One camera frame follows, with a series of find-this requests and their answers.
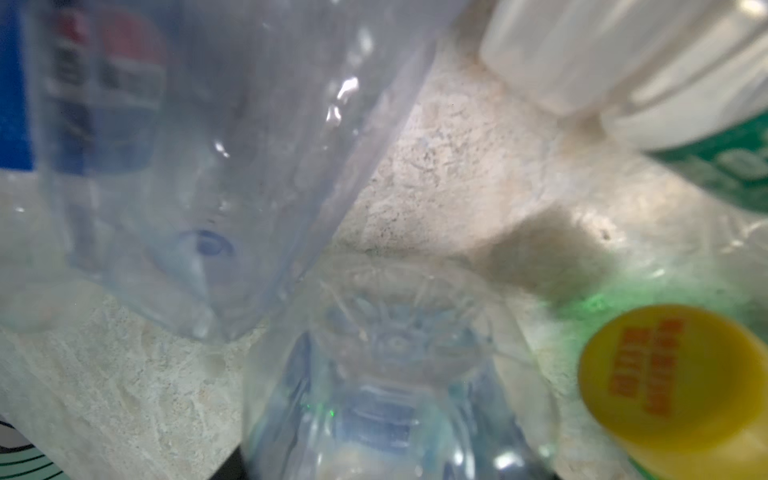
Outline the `large clear blue label bottle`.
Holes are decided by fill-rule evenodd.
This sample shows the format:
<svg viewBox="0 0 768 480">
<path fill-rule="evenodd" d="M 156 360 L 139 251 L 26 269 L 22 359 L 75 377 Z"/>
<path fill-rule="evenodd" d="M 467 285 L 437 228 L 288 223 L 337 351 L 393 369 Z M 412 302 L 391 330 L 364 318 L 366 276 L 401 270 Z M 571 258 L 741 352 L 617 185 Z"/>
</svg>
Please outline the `large clear blue label bottle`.
<svg viewBox="0 0 768 480">
<path fill-rule="evenodd" d="M 328 258 L 245 364 L 251 479 L 552 479 L 559 426 L 507 300 L 443 261 Z"/>
</svg>

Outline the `clear bottle white cap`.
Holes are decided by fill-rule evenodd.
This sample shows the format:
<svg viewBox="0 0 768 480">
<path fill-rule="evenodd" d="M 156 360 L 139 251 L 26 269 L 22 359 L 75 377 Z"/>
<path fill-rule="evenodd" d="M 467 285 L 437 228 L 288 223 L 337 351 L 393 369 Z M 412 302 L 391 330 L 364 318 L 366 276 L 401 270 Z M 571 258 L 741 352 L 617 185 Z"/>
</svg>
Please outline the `clear bottle white cap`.
<svg viewBox="0 0 768 480">
<path fill-rule="evenodd" d="M 100 293 L 254 329 L 332 237 L 462 1 L 5 1 L 1 322 Z"/>
</svg>

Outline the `green Sprite bottle yellow cap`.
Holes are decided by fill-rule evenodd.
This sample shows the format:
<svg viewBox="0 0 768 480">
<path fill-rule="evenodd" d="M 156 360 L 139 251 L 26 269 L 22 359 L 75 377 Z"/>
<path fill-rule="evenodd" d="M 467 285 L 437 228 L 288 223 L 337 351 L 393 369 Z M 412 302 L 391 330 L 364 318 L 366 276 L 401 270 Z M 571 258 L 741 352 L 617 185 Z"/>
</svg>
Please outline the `green Sprite bottle yellow cap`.
<svg viewBox="0 0 768 480">
<path fill-rule="evenodd" d="M 709 310 L 651 305 L 587 342 L 578 387 L 646 479 L 767 476 L 767 346 Z"/>
</svg>

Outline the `clear bottle green band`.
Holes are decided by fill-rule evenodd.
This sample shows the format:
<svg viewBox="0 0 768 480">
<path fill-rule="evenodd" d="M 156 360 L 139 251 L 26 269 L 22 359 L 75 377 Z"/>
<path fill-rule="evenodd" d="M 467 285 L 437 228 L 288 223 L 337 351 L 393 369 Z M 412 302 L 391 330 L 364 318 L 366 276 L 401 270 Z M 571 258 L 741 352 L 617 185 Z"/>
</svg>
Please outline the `clear bottle green band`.
<svg viewBox="0 0 768 480">
<path fill-rule="evenodd" d="M 767 209 L 763 1 L 501 1 L 485 65 L 713 196 Z"/>
</svg>

